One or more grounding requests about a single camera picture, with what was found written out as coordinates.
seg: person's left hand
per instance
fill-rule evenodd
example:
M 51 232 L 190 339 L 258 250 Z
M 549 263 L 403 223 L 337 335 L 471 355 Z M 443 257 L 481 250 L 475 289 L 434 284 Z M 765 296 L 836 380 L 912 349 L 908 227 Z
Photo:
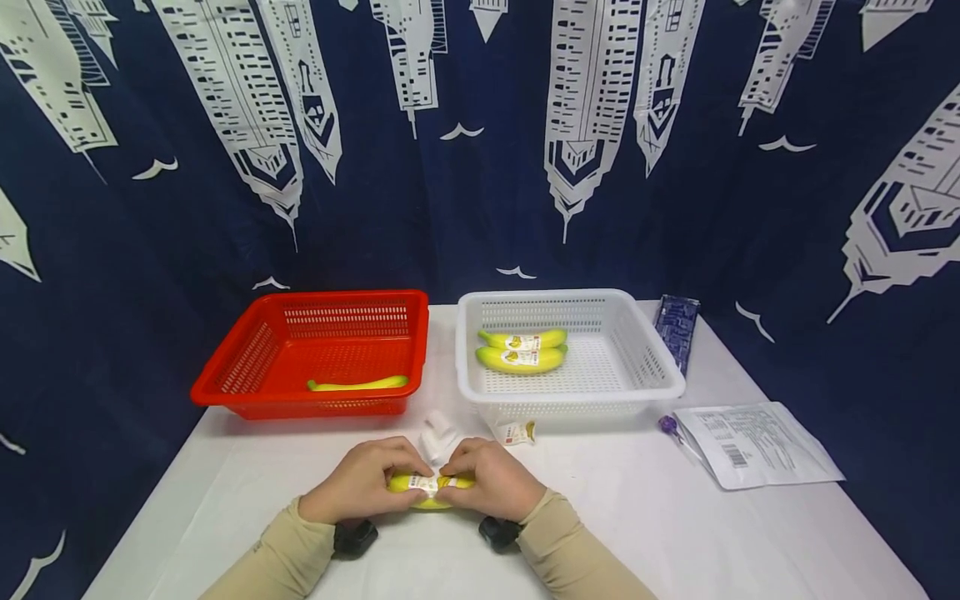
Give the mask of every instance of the person's left hand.
M 403 436 L 354 447 L 326 480 L 300 499 L 300 516 L 336 525 L 348 518 L 399 513 L 426 499 L 423 490 L 390 492 L 395 471 L 433 475 L 433 469 Z

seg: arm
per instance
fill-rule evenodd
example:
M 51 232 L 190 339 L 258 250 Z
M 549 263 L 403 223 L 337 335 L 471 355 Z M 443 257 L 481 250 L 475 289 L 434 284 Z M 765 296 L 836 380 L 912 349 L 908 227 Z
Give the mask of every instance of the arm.
M 473 473 L 466 490 L 441 488 L 437 500 L 524 525 L 520 550 L 556 600 L 656 600 L 584 527 L 566 498 L 548 490 L 502 445 L 463 440 L 441 475 Z
M 387 489 L 395 470 L 432 475 L 403 437 L 356 446 L 322 484 L 294 501 L 201 600 L 303 600 L 333 556 L 334 523 L 405 511 L 423 490 Z
M 300 499 L 276 516 L 260 540 L 201 600 L 303 600 L 333 556 L 333 525 L 300 517 Z
M 556 600 L 656 600 L 558 493 L 548 491 L 520 525 L 520 551 Z

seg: paper document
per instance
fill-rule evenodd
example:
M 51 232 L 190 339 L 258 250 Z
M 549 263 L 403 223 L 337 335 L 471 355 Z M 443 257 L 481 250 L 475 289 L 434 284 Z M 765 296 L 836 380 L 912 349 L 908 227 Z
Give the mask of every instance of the paper document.
M 779 402 L 684 408 L 674 415 L 684 441 L 725 490 L 845 479 Z

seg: hand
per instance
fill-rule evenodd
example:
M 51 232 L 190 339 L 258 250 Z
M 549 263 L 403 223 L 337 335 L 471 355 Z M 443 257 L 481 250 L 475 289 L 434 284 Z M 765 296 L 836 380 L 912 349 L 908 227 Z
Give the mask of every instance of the hand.
M 484 515 L 520 522 L 537 508 L 546 487 L 502 445 L 469 438 L 460 442 L 440 475 L 471 473 L 476 485 L 466 490 L 441 488 L 437 500 Z
M 344 456 L 322 484 L 300 499 L 300 517 L 335 525 L 348 518 L 399 513 L 426 499 L 423 490 L 387 490 L 395 471 L 433 475 L 433 469 L 403 436 L 363 442 Z

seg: red plastic basket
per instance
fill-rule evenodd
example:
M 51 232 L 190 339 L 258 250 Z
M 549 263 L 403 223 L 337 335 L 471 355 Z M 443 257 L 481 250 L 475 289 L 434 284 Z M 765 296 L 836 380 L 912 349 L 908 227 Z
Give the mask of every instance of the red plastic basket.
M 253 304 L 206 363 L 190 396 L 244 419 L 399 415 L 420 386 L 427 298 L 418 290 L 271 294 Z M 310 392 L 406 375 L 385 390 Z

